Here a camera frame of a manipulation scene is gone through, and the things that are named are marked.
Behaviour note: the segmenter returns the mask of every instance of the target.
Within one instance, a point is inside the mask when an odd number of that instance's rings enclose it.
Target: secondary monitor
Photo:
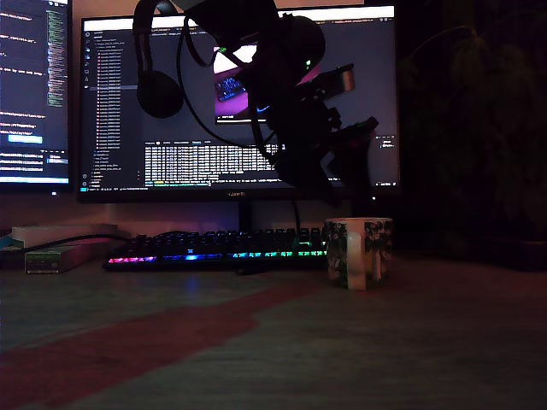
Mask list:
[[[397,188],[395,8],[279,12],[308,16],[321,24],[325,33],[325,57],[304,81],[355,64],[356,90],[327,103],[338,108],[345,126],[369,116],[379,120],[368,156],[371,182],[375,189]],[[150,37],[154,69],[173,79],[177,78],[175,57],[183,23],[182,15],[158,16]],[[202,201],[296,195],[256,149],[212,139],[186,106],[167,120],[157,120],[139,107],[132,17],[84,19],[82,29],[81,201]],[[215,40],[192,23],[191,34],[200,54],[211,56]],[[248,45],[235,54],[249,62],[255,51],[254,45]],[[199,67],[187,48],[183,49],[186,92],[203,122],[225,139],[252,145],[247,93],[234,80],[238,70],[222,54],[211,68]],[[267,126],[262,126],[268,135]],[[274,152],[275,140],[267,148]],[[339,180],[332,175],[329,178],[343,191]]]
[[[0,191],[67,190],[72,0],[0,1]]]

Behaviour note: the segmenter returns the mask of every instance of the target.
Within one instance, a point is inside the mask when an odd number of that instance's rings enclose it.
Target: rgb keyboard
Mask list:
[[[326,264],[319,228],[252,233],[174,231],[137,236],[109,256],[107,271],[316,269]]]
[[[241,81],[237,81],[234,77],[229,77],[216,83],[215,89],[220,102],[225,102],[245,92]]]

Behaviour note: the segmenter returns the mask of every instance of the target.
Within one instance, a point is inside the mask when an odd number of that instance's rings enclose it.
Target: mug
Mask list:
[[[391,259],[393,220],[344,218],[325,222],[329,278],[338,286],[366,290],[379,282]]]

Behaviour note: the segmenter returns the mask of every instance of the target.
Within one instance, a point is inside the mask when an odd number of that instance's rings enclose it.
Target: monitor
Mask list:
[[[283,9],[321,24],[326,54],[307,76],[355,64],[356,90],[328,101],[345,126],[375,116],[377,137],[369,153],[373,187],[399,185],[394,7]],[[175,57],[184,17],[158,16],[150,37],[154,69],[176,79]],[[216,43],[191,22],[202,56]],[[228,146],[212,139],[186,106],[166,120],[147,115],[137,100],[137,58],[132,17],[84,19],[81,73],[82,202],[163,202],[287,198],[296,190],[254,148]],[[236,52],[250,61],[248,45]],[[248,97],[233,82],[238,68],[217,55],[211,68],[199,67],[183,49],[182,77],[187,95],[205,124],[218,135],[252,145]],[[266,125],[263,133],[268,135]],[[270,152],[277,149],[272,141]],[[332,183],[344,191],[339,180]]]
[[[0,1],[0,191],[69,190],[72,0]]]

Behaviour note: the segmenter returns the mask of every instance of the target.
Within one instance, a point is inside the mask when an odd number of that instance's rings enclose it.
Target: headphone headband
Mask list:
[[[160,15],[179,13],[169,0],[140,0],[133,16],[133,34],[150,35],[152,33],[152,21],[156,9],[160,11]]]
[[[135,7],[133,16],[133,36],[137,53],[138,75],[151,71],[152,52],[150,51],[150,35],[154,12],[160,10],[161,15],[177,15],[177,9],[169,0],[140,0]]]

